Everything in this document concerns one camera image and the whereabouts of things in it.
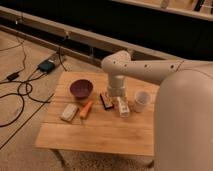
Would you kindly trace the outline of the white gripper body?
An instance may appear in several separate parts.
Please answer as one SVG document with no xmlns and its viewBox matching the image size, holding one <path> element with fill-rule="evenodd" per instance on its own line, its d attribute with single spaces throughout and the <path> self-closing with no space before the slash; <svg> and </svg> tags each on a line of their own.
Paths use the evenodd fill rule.
<svg viewBox="0 0 213 171">
<path fill-rule="evenodd" d="M 121 75 L 109 75 L 107 91 L 110 97 L 124 97 L 125 77 Z"/>
</svg>

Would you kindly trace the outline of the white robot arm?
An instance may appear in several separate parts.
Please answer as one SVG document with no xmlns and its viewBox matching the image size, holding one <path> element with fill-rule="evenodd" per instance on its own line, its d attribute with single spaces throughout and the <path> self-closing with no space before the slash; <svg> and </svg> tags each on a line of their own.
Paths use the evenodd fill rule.
<svg viewBox="0 0 213 171">
<path fill-rule="evenodd" d="M 104 72 L 159 86 L 154 108 L 155 171 L 213 171 L 213 61 L 133 61 L 122 50 Z"/>
</svg>

